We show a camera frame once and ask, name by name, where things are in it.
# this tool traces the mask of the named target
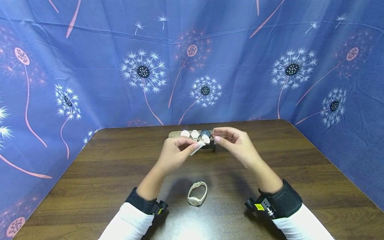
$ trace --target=blue fabric backdrop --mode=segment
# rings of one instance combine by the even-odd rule
[[[379,0],[2,0],[0,239],[102,128],[285,119],[384,208]]]

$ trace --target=wooden table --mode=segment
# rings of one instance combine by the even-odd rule
[[[302,196],[335,239],[384,239],[384,213],[290,123],[249,121],[104,129],[95,134],[15,239],[98,239],[154,165],[171,131],[231,126],[248,132],[261,157]],[[202,206],[187,203],[194,182],[209,188]],[[196,153],[163,184],[168,214],[144,239],[284,239],[244,202],[257,197],[250,172],[226,150]]]

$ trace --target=dandelion print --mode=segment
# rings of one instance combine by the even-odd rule
[[[212,52],[210,47],[211,39],[204,36],[202,32],[193,29],[191,32],[182,34],[176,44],[177,53],[174,55],[176,60],[180,60],[181,67],[177,71],[175,83],[173,84],[172,92],[169,98],[168,108],[172,102],[173,92],[180,73],[183,69],[195,71],[196,68],[201,68],[204,62]]]
[[[71,88],[64,89],[63,86],[55,84],[55,97],[56,105],[59,107],[57,109],[56,114],[59,116],[66,116],[66,119],[60,129],[60,137],[65,147],[67,148],[67,159],[69,159],[70,149],[63,138],[63,128],[69,120],[81,119],[81,111],[79,108],[79,96],[75,94]]]
[[[7,119],[7,117],[9,116],[10,114],[8,113],[8,109],[6,107],[1,107],[0,108],[0,150],[4,148],[4,144],[5,144],[5,141],[12,138],[12,130],[10,127],[8,126],[4,126],[3,125],[3,122],[5,119]],[[37,174],[37,173],[34,173],[34,172],[29,172],[23,168],[20,168],[16,165],[14,165],[13,163],[11,163],[10,161],[8,161],[3,155],[0,154],[0,159],[5,162],[6,164],[8,164],[9,166],[21,171],[21,172],[24,172],[28,175],[31,175],[31,176],[34,176],[34,177],[40,177],[40,178],[46,178],[46,179],[50,179],[52,177],[50,176],[47,176],[47,175],[43,175],[43,174]]]
[[[45,75],[40,71],[39,65],[32,61],[29,56],[21,49],[22,43],[14,38],[11,31],[0,28],[0,68],[8,78],[25,79],[26,84],[26,104],[24,110],[24,120],[28,130],[45,146],[47,144],[35,133],[28,119],[28,109],[30,103],[31,87],[35,84],[44,84]]]
[[[59,10],[57,10],[56,6],[53,4],[52,0],[48,0],[49,3],[52,5],[52,7],[55,9],[57,13],[59,13]]]
[[[260,31],[261,28],[263,28],[263,26],[269,21],[269,19],[276,13],[276,11],[281,7],[281,5],[283,4],[285,0],[282,0],[280,2],[280,4],[277,6],[277,8],[272,12],[271,15],[269,15],[269,17],[253,32],[253,34],[249,37],[249,38],[252,38],[258,31]],[[257,15],[259,15],[259,4],[257,2]]]
[[[323,80],[332,71],[338,71],[342,78],[350,78],[359,66],[365,63],[368,54],[372,50],[373,38],[369,30],[358,30],[352,33],[341,46],[340,50],[335,53],[338,64],[329,70],[324,76],[316,81],[299,99],[296,106],[304,99],[304,97]]]
[[[290,49],[285,55],[273,64],[270,80],[272,85],[280,84],[281,91],[277,105],[277,118],[280,119],[280,100],[283,91],[294,90],[300,86],[300,83],[307,82],[311,77],[314,67],[317,66],[319,59],[315,57],[316,52],[308,52],[306,48],[299,48],[297,51]]]
[[[87,143],[91,140],[91,138],[93,137],[93,135],[95,134],[95,133],[97,133],[99,131],[99,129],[96,129],[96,130],[94,130],[94,131],[89,131],[88,133],[87,133],[87,136],[85,137],[85,138],[83,138],[83,143],[84,143],[84,146],[83,146],[83,148],[87,145]]]
[[[217,84],[216,78],[211,78],[208,75],[202,76],[201,78],[197,78],[192,84],[192,90],[189,94],[192,98],[194,98],[194,102],[185,111],[183,116],[181,116],[179,125],[183,120],[185,114],[193,105],[201,105],[203,108],[213,106],[217,102],[217,100],[222,96],[222,88],[223,87],[221,84]]]
[[[347,20],[348,19],[348,14],[343,13],[341,16],[337,16],[336,21],[339,21],[339,23],[336,25],[335,29],[339,26],[341,21]]]
[[[13,238],[42,200],[40,195],[33,195],[0,212],[0,232],[7,238]]]
[[[67,35],[66,35],[66,38],[68,38],[73,30],[73,26],[76,22],[76,19],[77,19],[77,15],[79,14],[79,9],[80,9],[80,3],[81,3],[81,0],[78,0],[77,2],[77,7],[76,7],[76,10],[73,14],[73,17],[72,17],[72,20],[68,26],[68,30],[67,30]]]
[[[166,63],[160,60],[156,52],[150,52],[140,49],[137,52],[130,52],[127,58],[120,64],[120,71],[125,80],[132,88],[140,87],[144,93],[144,98],[152,115],[164,125],[162,121],[154,114],[147,100],[147,94],[157,94],[161,87],[167,85],[165,70]]]
[[[158,20],[163,22],[163,30],[164,30],[164,22],[168,21],[167,15],[163,13],[161,16],[158,16]]]
[[[314,113],[300,121],[295,125],[302,123],[308,118],[320,114],[322,123],[328,128],[341,121],[341,116],[345,113],[345,99],[347,91],[335,88],[322,101],[322,108],[320,112]]]
[[[319,22],[311,22],[311,27],[305,32],[305,34],[307,34],[307,32],[309,31],[309,30],[311,30],[311,28],[313,28],[313,29],[317,29],[317,28],[319,28]]]
[[[136,119],[136,120],[129,121],[127,126],[128,127],[143,127],[143,126],[148,126],[148,124],[146,121]]]
[[[135,36],[136,36],[137,30],[138,30],[138,29],[143,30],[143,29],[144,29],[144,26],[141,25],[141,22],[135,22],[135,26],[137,27],[137,28],[136,28],[136,31],[135,31]]]

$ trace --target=finger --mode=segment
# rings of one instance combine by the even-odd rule
[[[233,150],[233,147],[235,146],[233,143],[231,143],[227,139],[219,137],[219,136],[216,136],[215,140],[216,140],[217,144],[224,147],[225,149],[227,149],[230,152]]]
[[[193,143],[196,143],[195,140],[193,140],[193,139],[191,139],[189,137],[183,137],[183,136],[174,137],[173,138],[173,142],[176,145],[176,147],[180,147],[180,146],[182,146],[184,144],[191,145]]]
[[[213,135],[223,135],[226,134],[228,136],[232,136],[235,138],[238,138],[240,136],[242,131],[239,129],[233,128],[233,127],[216,127],[214,128],[214,133]]]
[[[184,149],[180,153],[185,157],[185,159],[187,159],[187,157],[189,157],[189,155],[191,155],[191,153],[193,153],[198,147],[199,147],[199,144],[196,142],[189,145],[186,149]]]

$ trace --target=right hand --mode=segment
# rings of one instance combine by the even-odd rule
[[[247,169],[260,159],[246,132],[233,127],[217,127],[214,128],[213,136],[217,144],[226,148]]]

